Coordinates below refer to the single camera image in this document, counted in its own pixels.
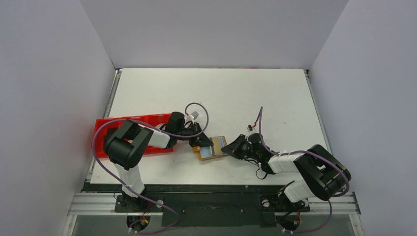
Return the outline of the yellow leather card holder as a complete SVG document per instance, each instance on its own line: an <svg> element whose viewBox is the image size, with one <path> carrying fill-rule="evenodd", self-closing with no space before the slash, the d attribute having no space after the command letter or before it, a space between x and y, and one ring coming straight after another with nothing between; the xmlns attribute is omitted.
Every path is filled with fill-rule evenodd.
<svg viewBox="0 0 417 236"><path fill-rule="evenodd" d="M225 136L215 136L209 138L212 142L212 146L193 147L193 152L197 155L200 161L212 160L227 156L227 153L222 151L222 148L225 147L228 143Z"/></svg>

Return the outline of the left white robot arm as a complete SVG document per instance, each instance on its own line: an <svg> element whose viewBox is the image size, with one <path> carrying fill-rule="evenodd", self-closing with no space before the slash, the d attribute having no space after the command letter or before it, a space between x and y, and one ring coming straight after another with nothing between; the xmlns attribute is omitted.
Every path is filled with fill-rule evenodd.
<svg viewBox="0 0 417 236"><path fill-rule="evenodd" d="M146 148L171 149L178 140L188 141L191 147L213 145L200 125L197 122L186 125L185 115L180 112L172 112L159 130L127 119L106 141L104 152L116 167L123 184L122 192L128 196L127 204L134 211L143 210L147 204L138 167Z"/></svg>

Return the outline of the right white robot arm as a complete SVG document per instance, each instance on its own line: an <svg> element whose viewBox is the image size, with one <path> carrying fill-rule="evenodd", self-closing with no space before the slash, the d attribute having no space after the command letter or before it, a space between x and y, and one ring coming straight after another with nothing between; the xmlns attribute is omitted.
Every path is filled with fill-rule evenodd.
<svg viewBox="0 0 417 236"><path fill-rule="evenodd" d="M322 145L308 150L275 154L267 148L261 135L240 135L222 152L239 160L256 164L266 175L298 173L301 180L293 180L278 192L277 203L290 210L298 202L310 197L327 201L343 194L352 179L350 172Z"/></svg>

